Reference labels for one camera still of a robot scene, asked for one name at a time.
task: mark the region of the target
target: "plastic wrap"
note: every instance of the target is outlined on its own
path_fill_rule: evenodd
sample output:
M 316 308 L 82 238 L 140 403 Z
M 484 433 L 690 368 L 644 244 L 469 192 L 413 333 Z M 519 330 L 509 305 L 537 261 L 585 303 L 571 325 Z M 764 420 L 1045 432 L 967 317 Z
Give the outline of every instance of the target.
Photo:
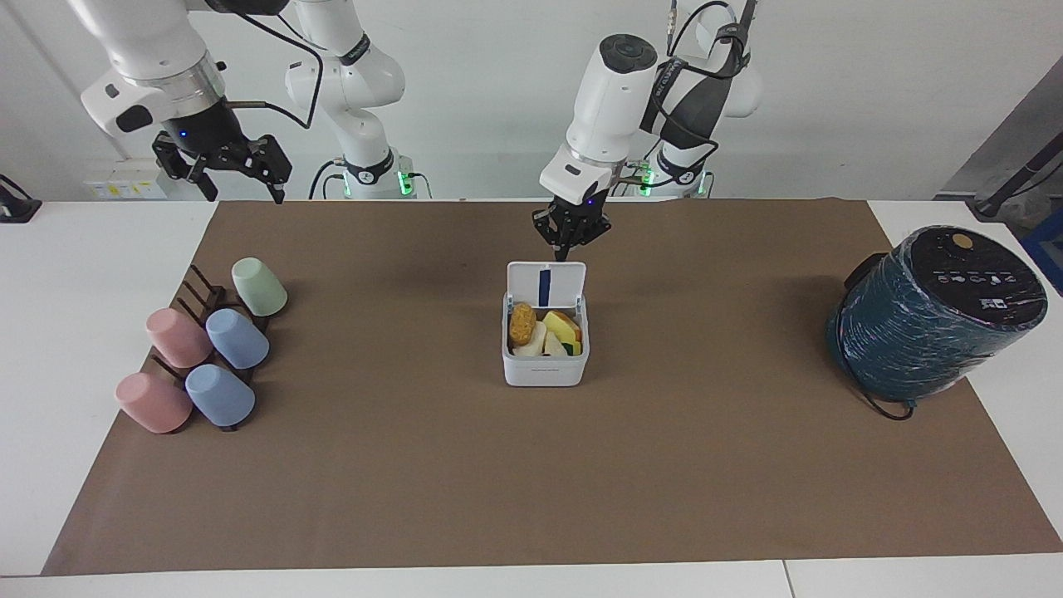
M 1040 280 L 1013 253 L 977 233 L 932 226 L 853 286 L 827 324 L 827 340 L 862 390 L 913 401 L 955 385 L 1046 312 Z

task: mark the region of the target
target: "white box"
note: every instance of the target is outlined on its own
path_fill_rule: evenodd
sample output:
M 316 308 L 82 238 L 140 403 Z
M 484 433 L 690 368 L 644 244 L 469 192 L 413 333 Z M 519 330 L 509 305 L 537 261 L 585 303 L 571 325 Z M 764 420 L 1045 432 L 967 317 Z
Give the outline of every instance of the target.
M 502 298 L 502 364 L 510 387 L 575 387 L 584 377 L 591 353 L 584 281 L 587 264 L 580 261 L 512 261 L 507 268 Z M 569 314 L 583 332 L 578 357 L 518 358 L 509 352 L 509 317 L 513 306 L 528 304 L 542 317 L 545 310 Z

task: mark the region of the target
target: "brown table mat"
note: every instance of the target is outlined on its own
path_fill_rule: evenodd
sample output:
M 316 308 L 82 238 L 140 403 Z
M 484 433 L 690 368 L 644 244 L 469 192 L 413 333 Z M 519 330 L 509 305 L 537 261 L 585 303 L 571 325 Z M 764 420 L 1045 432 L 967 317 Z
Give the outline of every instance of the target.
M 506 263 L 551 258 L 535 207 L 221 204 L 195 262 L 290 290 L 258 407 L 119 414 L 45 574 L 1063 550 L 966 382 L 895 424 L 829 361 L 841 279 L 890 247 L 865 203 L 611 205 L 573 253 L 584 382 L 522 390 L 500 310 Z

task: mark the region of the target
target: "white wall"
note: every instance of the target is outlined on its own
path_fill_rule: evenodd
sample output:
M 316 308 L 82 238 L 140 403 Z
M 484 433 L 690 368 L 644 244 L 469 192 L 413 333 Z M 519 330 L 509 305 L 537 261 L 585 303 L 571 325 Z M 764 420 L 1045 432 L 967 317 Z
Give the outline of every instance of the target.
M 402 102 L 376 112 L 392 144 L 446 197 L 542 195 L 539 170 L 562 139 L 594 45 L 629 32 L 661 48 L 669 4 L 357 1 L 362 24 L 408 81 Z M 49 75 L 32 45 L 4 35 L 5 81 L 13 62 L 40 75 L 32 93 L 6 83 L 0 89 L 0 169 L 52 188 L 49 154 L 70 164 L 116 158 L 105 139 L 85 131 L 91 123 L 62 84 L 81 88 L 105 69 L 95 39 L 60 0 L 3 3 L 47 40 L 61 73 Z M 753 117 L 719 127 L 715 194 L 931 198 L 1063 54 L 1059 7 L 1059 0 L 763 1 L 750 46 L 766 96 Z M 284 70 L 305 57 L 298 50 L 232 16 L 195 14 L 192 22 L 229 63 L 231 99 L 291 105 Z M 45 97 L 55 104 L 48 110 Z M 292 197 L 305 194 L 316 166 L 337 153 L 323 123 L 306 132 L 270 113 L 244 112 L 241 120 L 249 135 L 280 138 L 297 169 Z M 120 148 L 149 156 L 151 136 Z M 238 176 L 218 182 L 222 197 L 265 197 Z M 69 182 L 55 189 L 75 192 Z

